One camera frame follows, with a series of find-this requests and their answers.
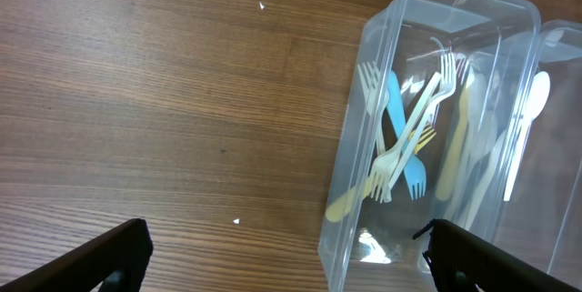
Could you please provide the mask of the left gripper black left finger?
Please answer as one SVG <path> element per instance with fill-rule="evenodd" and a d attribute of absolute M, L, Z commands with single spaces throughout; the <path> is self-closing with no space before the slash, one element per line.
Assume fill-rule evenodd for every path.
<path fill-rule="evenodd" d="M 38 269 L 1 286 L 9 291 L 138 291 L 153 242 L 147 223 L 132 218 Z"/>

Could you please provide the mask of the beige plastic fork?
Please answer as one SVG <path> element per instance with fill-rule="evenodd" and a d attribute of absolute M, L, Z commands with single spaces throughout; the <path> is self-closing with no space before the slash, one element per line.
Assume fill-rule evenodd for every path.
<path fill-rule="evenodd" d="M 454 53 L 449 52 L 441 55 L 440 69 L 428 82 L 406 123 L 402 136 L 394 146 L 375 159 L 366 180 L 364 196 L 370 196 L 380 203 L 392 200 L 390 191 L 412 156 L 429 117 L 442 101 L 455 93 L 456 87 L 456 57 Z"/>

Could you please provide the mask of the yellow plastic spoon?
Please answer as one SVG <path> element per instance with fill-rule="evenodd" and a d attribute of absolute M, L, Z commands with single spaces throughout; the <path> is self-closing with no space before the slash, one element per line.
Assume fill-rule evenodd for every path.
<path fill-rule="evenodd" d="M 458 100 L 458 122 L 455 126 L 455 131 L 445 156 L 444 165 L 436 184 L 436 198 L 440 201 L 447 201 L 450 198 L 455 185 L 454 175 L 458 169 L 461 148 L 468 127 L 469 97 L 471 95 L 473 81 L 474 74 L 472 71 L 469 71 L 465 87 Z"/>

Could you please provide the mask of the white plastic fork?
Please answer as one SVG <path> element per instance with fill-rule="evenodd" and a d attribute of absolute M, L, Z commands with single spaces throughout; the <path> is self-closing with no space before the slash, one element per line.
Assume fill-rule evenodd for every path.
<path fill-rule="evenodd" d="M 376 109 L 374 104 L 375 97 L 378 95 L 381 87 L 379 84 L 380 73 L 375 62 L 357 64 L 356 69 L 362 86 L 362 91 L 366 99 L 366 111 L 369 115 L 373 115 Z M 382 121 L 379 121 L 378 127 L 376 129 L 376 154 L 380 156 L 385 152 L 386 143 L 382 129 Z"/>

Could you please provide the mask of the yellow plastic fork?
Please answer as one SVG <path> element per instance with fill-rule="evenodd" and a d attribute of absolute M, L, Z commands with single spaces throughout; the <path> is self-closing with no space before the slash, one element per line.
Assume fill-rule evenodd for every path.
<path fill-rule="evenodd" d="M 426 124 L 419 141 L 414 149 L 414 154 L 416 155 L 426 144 L 428 144 L 435 136 L 437 131 L 432 124 Z M 346 193 L 334 201 L 330 206 L 326 208 L 325 218 L 330 222 L 339 222 L 347 214 L 350 213 L 351 207 L 354 204 L 356 198 L 357 187 L 351 187 Z"/>

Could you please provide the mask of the translucent plastic fork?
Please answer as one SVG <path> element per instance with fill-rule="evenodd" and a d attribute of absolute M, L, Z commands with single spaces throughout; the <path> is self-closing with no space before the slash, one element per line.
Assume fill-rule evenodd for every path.
<path fill-rule="evenodd" d="M 400 94 L 400 85 L 396 73 L 390 71 L 388 74 L 388 93 L 389 100 L 386 110 L 392 122 L 396 137 L 401 137 L 406 126 L 406 117 L 403 101 Z M 404 175 L 408 190 L 412 200 L 421 197 L 421 188 L 426 186 L 426 169 L 422 161 L 415 155 L 412 155 L 406 167 Z"/>

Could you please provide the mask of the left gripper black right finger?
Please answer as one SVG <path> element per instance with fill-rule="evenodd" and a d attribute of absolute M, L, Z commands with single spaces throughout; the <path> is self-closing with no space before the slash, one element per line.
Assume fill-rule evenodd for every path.
<path fill-rule="evenodd" d="M 446 219 L 432 219 L 414 239 L 430 235 L 422 253 L 438 292 L 579 292 Z"/>

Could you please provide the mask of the white plastic spoon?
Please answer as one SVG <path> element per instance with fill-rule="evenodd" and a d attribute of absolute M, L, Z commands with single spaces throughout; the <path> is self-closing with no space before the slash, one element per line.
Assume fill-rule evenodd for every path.
<path fill-rule="evenodd" d="M 491 110 L 487 110 L 487 80 L 483 74 L 476 74 L 472 67 L 469 68 L 467 82 L 470 83 L 470 96 L 468 108 L 467 138 L 463 144 L 463 153 L 459 164 L 457 181 L 449 206 L 446 212 L 447 219 L 454 219 L 460 212 L 465 189 L 471 171 L 494 144 L 494 133 L 491 126 L 497 123 L 497 119 Z"/>
<path fill-rule="evenodd" d="M 533 82 L 526 102 L 524 115 L 521 119 L 520 131 L 517 139 L 516 150 L 511 161 L 511 167 L 507 176 L 504 191 L 504 201 L 509 201 L 517 179 L 517 172 L 523 153 L 526 148 L 526 139 L 534 119 L 542 112 L 550 92 L 550 78 L 546 71 L 540 71 L 533 77 Z"/>

